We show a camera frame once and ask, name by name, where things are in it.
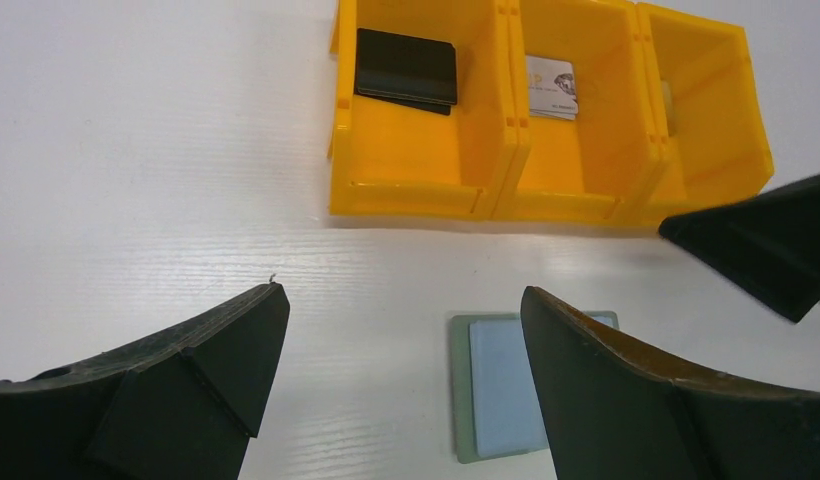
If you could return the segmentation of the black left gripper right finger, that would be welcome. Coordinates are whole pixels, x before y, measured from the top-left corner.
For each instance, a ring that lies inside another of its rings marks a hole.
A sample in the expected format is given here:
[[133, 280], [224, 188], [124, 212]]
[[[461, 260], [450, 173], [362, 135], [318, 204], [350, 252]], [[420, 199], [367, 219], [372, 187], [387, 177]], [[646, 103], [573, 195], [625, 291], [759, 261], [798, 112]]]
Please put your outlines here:
[[520, 308], [560, 479], [820, 479], [820, 392], [683, 359], [538, 287]]

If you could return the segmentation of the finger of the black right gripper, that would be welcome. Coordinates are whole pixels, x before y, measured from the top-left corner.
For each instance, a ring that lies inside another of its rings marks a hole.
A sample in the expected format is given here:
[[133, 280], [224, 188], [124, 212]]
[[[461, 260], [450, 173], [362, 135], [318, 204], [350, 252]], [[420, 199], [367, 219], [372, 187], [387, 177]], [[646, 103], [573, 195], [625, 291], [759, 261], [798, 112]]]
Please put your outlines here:
[[820, 303], [820, 173], [667, 217], [658, 234], [792, 323]]

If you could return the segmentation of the green card holder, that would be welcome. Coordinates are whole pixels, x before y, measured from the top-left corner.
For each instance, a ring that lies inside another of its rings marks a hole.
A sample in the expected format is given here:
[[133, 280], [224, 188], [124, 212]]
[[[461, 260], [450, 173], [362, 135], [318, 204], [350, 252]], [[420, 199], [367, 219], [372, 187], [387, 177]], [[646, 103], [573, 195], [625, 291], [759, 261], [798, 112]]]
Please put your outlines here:
[[460, 313], [448, 330], [454, 452], [461, 464], [546, 450], [517, 313]]

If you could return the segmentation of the silver VIP card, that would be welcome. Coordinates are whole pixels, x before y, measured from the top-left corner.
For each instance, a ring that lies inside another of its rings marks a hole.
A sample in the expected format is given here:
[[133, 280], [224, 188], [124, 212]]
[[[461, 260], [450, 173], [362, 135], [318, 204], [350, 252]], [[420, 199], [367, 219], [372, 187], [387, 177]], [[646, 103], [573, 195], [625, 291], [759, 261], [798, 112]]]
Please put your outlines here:
[[579, 111], [571, 63], [526, 57], [529, 113], [534, 117], [574, 120]]

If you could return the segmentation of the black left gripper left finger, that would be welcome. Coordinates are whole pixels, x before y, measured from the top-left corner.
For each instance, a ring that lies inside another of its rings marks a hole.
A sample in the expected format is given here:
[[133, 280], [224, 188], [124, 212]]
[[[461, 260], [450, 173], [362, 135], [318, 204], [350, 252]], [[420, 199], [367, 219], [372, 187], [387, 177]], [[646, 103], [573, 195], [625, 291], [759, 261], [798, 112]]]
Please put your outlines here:
[[287, 331], [281, 284], [29, 380], [0, 381], [0, 479], [235, 479]]

